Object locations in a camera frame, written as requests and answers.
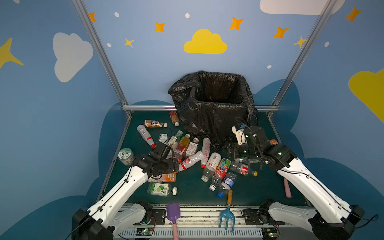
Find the yellow drink red label bottle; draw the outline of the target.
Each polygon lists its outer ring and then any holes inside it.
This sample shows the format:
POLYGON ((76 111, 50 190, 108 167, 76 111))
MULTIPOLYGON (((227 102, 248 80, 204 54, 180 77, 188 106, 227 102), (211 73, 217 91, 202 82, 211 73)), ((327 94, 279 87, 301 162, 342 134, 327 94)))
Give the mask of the yellow drink red label bottle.
POLYGON ((183 136, 180 140, 180 142, 178 143, 178 146, 176 148, 176 150, 174 151, 174 157, 177 158, 177 159, 182 159, 185 155, 185 152, 191 142, 190 140, 190 137, 191 135, 190 134, 186 134, 185 136, 183 136))

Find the red label cartoon bottle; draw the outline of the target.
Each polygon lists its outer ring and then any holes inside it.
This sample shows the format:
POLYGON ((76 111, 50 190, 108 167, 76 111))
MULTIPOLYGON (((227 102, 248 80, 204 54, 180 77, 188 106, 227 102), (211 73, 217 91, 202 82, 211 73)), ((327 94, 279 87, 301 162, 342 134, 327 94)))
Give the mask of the red label cartoon bottle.
POLYGON ((216 168, 214 176, 212 177, 212 183, 209 187, 211 191, 215 191, 221 184, 223 178, 226 176, 228 169, 230 168, 231 161, 229 159, 222 159, 216 168))

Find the white red label bottle diagonal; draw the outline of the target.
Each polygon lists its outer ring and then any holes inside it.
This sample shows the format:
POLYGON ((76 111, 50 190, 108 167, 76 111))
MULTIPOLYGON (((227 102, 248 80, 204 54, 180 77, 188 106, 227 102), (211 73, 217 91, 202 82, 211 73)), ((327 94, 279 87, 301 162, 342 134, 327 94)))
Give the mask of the white red label bottle diagonal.
POLYGON ((201 151, 198 151, 197 153, 195 153, 194 155, 188 157, 187 159, 185 159, 184 161, 182 161, 179 164, 179 172, 184 171, 184 170, 190 168, 191 166, 193 166, 197 162, 202 161, 204 159, 205 159, 204 154, 201 151))

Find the blue cap water bottle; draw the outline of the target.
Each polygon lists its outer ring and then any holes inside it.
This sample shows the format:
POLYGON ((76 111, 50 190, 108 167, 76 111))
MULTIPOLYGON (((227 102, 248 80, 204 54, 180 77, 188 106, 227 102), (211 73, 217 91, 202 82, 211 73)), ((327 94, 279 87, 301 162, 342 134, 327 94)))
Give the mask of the blue cap water bottle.
POLYGON ((225 195, 228 195, 236 180, 237 174, 234 172, 228 172, 221 182, 217 196, 222 199, 225 195))

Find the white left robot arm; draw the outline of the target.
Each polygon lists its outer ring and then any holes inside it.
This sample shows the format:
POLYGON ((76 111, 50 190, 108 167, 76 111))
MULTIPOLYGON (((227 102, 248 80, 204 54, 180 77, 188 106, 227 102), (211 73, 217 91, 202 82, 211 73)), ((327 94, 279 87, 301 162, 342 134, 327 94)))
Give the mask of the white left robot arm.
POLYGON ((133 165, 121 180, 98 202, 72 217, 72 240, 112 240, 128 227, 142 222, 151 206, 147 203, 133 206, 119 213, 131 195, 150 177, 179 171, 176 158, 155 159, 151 156, 135 158, 133 165))

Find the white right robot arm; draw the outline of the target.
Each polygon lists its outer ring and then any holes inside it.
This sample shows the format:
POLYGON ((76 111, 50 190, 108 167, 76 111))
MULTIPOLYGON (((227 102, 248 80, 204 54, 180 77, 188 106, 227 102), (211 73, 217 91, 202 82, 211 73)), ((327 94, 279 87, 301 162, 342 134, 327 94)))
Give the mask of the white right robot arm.
POLYGON ((285 222, 313 233, 319 240, 348 240, 363 219, 364 210, 339 198, 318 180, 299 157, 286 145, 274 143, 258 126, 237 129, 241 157, 258 159, 288 180, 313 205, 312 208, 292 207, 267 200, 259 207, 264 222, 285 222))

